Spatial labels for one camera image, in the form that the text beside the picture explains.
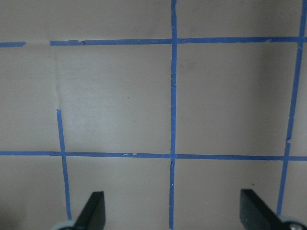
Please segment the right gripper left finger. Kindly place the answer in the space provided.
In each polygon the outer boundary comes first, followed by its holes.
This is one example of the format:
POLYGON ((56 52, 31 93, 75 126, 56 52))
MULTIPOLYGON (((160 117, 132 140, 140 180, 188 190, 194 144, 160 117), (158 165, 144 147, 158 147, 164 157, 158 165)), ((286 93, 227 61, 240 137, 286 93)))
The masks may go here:
POLYGON ((75 221, 73 230, 103 230, 106 224, 104 192, 92 192, 75 221))

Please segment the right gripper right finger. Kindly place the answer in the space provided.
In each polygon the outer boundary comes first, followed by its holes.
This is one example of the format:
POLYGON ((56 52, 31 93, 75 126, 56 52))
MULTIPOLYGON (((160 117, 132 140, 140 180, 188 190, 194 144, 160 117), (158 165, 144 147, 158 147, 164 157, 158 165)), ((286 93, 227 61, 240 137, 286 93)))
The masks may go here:
POLYGON ((240 191, 240 221, 246 230, 286 230, 287 227, 252 189, 240 191))

